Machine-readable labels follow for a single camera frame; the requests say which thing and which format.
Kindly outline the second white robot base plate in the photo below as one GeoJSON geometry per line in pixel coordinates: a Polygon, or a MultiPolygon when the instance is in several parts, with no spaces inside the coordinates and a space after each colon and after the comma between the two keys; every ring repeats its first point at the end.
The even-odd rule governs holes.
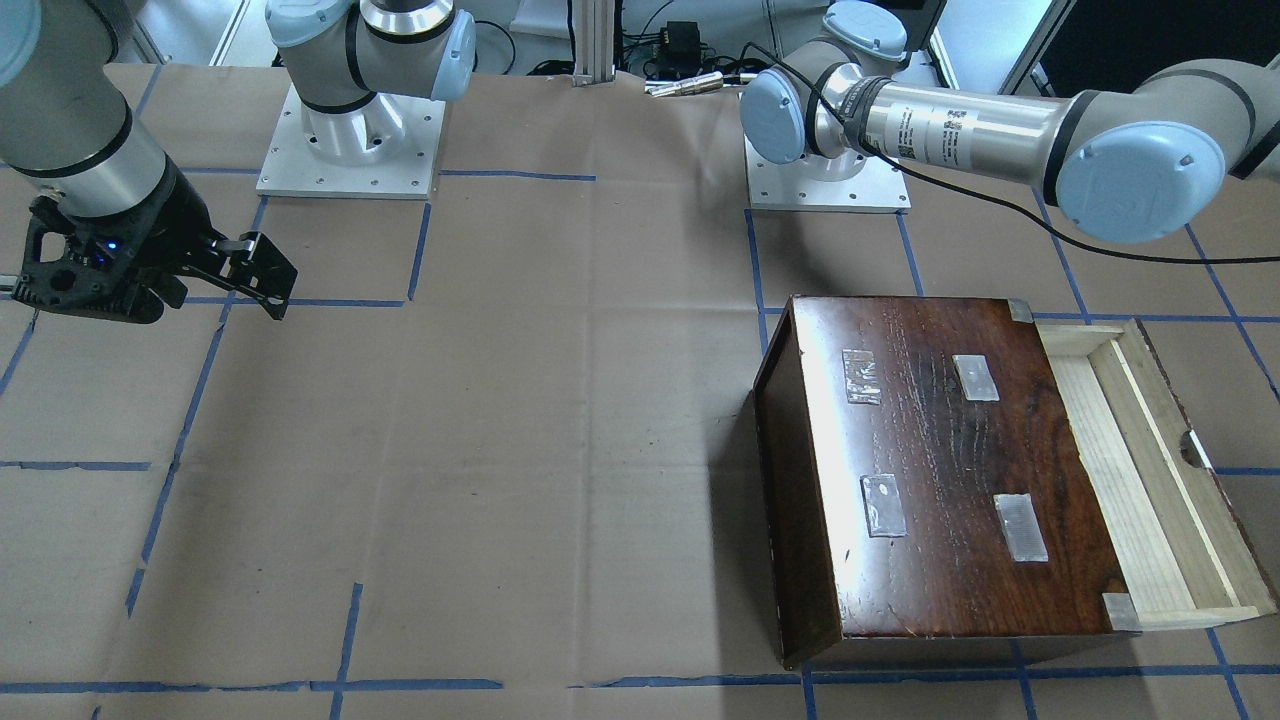
{"type": "Polygon", "coordinates": [[[750,208],[772,211],[897,213],[911,208],[904,176],[852,150],[836,159],[767,161],[745,141],[750,208]]]}

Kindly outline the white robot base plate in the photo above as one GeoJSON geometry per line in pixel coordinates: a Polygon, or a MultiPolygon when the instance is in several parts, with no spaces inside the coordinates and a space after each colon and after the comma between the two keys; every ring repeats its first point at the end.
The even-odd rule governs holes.
{"type": "Polygon", "coordinates": [[[285,96],[256,190],[274,197],[428,201],[448,102],[378,94],[326,114],[285,96]]]}

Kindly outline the silver robot arm over cabinet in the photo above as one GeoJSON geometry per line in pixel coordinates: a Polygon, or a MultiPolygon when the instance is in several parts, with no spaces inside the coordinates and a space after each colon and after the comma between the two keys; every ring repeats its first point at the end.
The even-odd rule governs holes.
{"type": "Polygon", "coordinates": [[[831,3],[818,36],[746,85],[748,141],[776,165],[860,152],[1036,187],[1112,243],[1183,228],[1230,176],[1277,178],[1274,68],[1193,60],[1129,94],[1033,99],[897,81],[906,41],[890,10],[831,3]]]}

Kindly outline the black idle gripper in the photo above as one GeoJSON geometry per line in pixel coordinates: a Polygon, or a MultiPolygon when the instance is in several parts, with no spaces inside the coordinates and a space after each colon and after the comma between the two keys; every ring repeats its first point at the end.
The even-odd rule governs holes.
{"type": "Polygon", "coordinates": [[[298,277],[265,233],[229,240],[187,178],[166,165],[155,190],[106,217],[70,214],[42,193],[29,205],[24,258],[12,297],[44,313],[133,324],[180,307],[183,275],[233,290],[283,320],[298,277]]]}

